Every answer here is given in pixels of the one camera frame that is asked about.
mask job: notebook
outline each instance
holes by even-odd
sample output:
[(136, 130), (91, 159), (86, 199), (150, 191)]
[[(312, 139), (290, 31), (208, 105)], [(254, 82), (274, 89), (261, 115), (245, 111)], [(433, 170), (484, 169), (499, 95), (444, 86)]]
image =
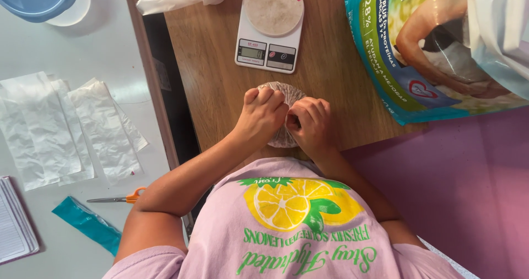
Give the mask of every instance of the notebook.
[(0, 264), (38, 251), (35, 233), (9, 177), (0, 177)]

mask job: lemon graphic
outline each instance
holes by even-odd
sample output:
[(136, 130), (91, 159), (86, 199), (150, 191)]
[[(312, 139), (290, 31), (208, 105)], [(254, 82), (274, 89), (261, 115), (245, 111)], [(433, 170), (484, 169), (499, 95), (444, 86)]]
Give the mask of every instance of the lemon graphic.
[(301, 223), (321, 233), (323, 225), (351, 221), (363, 208), (346, 185), (312, 178), (267, 177), (240, 180), (248, 209), (264, 227), (291, 231)]

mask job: kitchen scale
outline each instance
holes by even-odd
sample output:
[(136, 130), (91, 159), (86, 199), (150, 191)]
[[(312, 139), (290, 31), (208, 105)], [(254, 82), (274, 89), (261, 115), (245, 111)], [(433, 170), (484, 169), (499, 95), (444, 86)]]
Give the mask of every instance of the kitchen scale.
[(303, 14), (303, 0), (243, 0), (235, 63), (277, 73), (293, 73)]

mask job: purple surface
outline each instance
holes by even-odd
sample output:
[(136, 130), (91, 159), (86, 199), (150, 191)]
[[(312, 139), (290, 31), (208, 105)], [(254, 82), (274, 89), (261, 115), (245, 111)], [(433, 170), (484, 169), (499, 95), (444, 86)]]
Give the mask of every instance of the purple surface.
[(412, 229), (481, 279), (529, 272), (529, 107), (344, 151)]

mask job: orange scissor handle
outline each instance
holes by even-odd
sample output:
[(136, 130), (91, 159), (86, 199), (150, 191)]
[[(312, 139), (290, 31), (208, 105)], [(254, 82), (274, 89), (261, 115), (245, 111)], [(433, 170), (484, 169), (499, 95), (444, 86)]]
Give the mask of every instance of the orange scissor handle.
[(135, 203), (138, 200), (138, 198), (140, 197), (140, 192), (142, 192), (145, 189), (146, 189), (145, 187), (140, 187), (140, 188), (136, 189), (136, 191), (134, 191), (133, 194), (128, 195), (127, 197), (125, 197), (125, 200), (127, 201), (128, 204)]

